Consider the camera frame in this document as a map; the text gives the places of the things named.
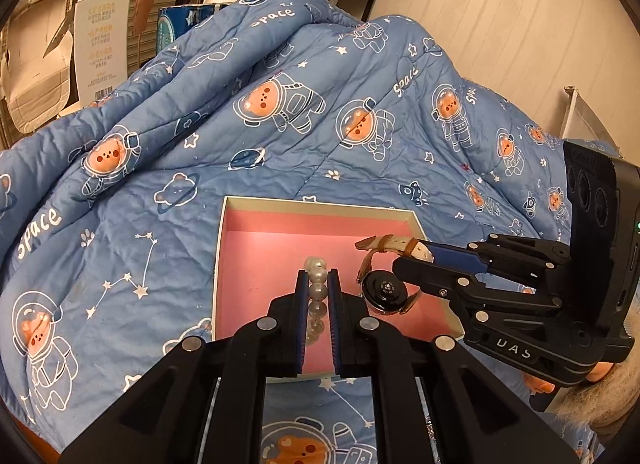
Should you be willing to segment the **blue space bear quilt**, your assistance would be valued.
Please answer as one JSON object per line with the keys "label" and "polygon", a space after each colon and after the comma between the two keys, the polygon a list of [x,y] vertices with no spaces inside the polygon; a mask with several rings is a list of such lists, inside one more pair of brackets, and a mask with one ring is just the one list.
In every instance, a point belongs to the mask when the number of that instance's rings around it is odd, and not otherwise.
{"label": "blue space bear quilt", "polygon": [[229,195],[570,238],[561,141],[420,24],[240,0],[1,154],[1,398],[55,450],[212,323]]}

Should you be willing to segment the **beige baby high chair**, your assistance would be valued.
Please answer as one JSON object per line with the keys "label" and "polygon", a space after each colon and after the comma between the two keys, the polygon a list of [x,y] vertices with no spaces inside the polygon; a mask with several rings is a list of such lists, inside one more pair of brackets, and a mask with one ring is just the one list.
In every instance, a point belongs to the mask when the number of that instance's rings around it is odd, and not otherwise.
{"label": "beige baby high chair", "polygon": [[75,0],[20,0],[1,31],[1,108],[22,135],[47,124],[72,92]]}

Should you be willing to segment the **pink lined jewelry box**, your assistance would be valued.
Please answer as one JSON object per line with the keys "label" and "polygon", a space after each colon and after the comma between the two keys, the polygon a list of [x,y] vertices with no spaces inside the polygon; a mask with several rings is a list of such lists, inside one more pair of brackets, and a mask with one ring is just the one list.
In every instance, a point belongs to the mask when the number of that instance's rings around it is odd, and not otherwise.
{"label": "pink lined jewelry box", "polygon": [[230,337],[265,317],[273,299],[300,285],[309,303],[303,371],[332,372],[329,272],[337,271],[345,293],[358,295],[357,273],[366,254],[355,243],[386,234],[425,236],[409,210],[225,197],[214,274],[213,339]]}

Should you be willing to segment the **white bed headboard rail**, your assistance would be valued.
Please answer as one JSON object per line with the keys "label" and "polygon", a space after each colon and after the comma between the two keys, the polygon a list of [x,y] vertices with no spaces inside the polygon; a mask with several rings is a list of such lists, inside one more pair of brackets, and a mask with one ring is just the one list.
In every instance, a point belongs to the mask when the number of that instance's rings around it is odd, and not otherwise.
{"label": "white bed headboard rail", "polygon": [[604,144],[605,150],[614,152],[618,156],[622,155],[612,135],[576,86],[566,86],[564,91],[568,96],[568,103],[561,124],[561,138],[596,141]]}

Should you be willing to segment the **watch with beige strap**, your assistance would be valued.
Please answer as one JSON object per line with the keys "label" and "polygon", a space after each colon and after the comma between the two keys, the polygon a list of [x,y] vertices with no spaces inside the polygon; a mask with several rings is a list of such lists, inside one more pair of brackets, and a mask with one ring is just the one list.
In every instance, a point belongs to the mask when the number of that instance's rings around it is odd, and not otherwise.
{"label": "watch with beige strap", "polygon": [[433,262],[434,255],[424,242],[416,237],[393,234],[369,236],[355,243],[356,250],[366,255],[360,263],[357,283],[368,305],[379,313],[406,314],[420,298],[420,293],[410,295],[404,281],[390,270],[372,268],[377,254],[393,253],[399,258]]}

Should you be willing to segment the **tall white carton box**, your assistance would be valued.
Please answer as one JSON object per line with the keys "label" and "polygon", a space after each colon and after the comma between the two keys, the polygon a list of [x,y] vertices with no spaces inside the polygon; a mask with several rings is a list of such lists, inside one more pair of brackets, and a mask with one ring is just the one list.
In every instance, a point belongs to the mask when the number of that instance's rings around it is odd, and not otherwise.
{"label": "tall white carton box", "polygon": [[130,0],[78,0],[74,64],[79,102],[105,98],[127,79]]}

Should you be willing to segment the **blue tissue box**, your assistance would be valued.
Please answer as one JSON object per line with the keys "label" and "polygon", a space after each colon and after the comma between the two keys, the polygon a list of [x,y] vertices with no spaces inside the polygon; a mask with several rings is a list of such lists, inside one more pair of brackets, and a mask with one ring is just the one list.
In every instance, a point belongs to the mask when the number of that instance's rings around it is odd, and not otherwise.
{"label": "blue tissue box", "polygon": [[167,50],[190,52],[195,38],[190,34],[194,28],[204,26],[215,14],[229,3],[184,4],[160,8],[156,21],[156,53]]}

